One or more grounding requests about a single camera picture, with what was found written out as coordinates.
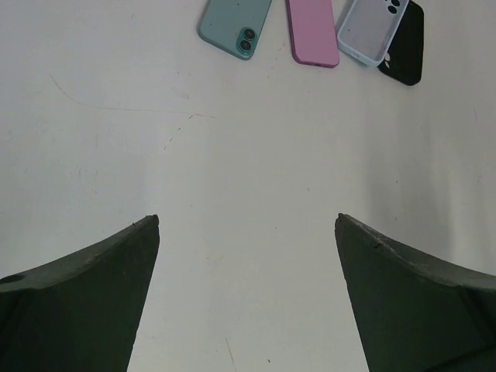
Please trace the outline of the pink smartphone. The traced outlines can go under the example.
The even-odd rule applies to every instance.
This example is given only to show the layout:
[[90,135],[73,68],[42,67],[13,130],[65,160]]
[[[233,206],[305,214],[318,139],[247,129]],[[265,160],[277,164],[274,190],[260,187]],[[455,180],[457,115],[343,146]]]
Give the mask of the pink smartphone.
[[331,0],[287,0],[288,30],[294,60],[334,68],[339,64]]

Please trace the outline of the black phone case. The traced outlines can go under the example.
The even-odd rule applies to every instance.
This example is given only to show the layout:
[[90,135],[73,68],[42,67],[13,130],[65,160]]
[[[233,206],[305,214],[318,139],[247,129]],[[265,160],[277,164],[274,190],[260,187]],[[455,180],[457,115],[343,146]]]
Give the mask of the black phone case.
[[422,79],[424,39],[423,8],[410,1],[378,70],[407,86],[418,84]]

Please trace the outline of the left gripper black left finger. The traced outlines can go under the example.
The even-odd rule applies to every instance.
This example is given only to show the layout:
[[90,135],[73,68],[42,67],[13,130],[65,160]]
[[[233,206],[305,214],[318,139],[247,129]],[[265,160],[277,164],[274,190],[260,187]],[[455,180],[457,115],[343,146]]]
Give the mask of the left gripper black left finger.
[[148,215],[60,259],[1,279],[3,371],[125,371],[159,250]]

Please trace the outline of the teal smartphone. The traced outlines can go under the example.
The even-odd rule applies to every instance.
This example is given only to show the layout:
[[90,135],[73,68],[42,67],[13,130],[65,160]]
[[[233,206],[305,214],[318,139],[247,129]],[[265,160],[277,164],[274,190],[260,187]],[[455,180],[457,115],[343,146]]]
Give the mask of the teal smartphone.
[[207,1],[198,22],[198,35],[240,60],[249,60],[257,48],[271,3],[271,0]]

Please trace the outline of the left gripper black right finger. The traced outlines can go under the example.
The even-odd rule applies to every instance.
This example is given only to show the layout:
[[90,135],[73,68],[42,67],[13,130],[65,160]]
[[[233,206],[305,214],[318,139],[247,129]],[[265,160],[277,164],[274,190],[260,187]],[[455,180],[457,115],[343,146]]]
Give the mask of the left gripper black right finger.
[[393,240],[350,215],[336,245],[370,371],[493,371],[495,277]]

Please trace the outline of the light blue phone case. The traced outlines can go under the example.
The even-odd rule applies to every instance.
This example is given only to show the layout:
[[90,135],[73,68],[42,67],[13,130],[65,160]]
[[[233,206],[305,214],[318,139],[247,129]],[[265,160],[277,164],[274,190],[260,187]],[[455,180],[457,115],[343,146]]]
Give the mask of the light blue phone case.
[[354,0],[340,23],[338,48],[368,67],[384,60],[409,0]]

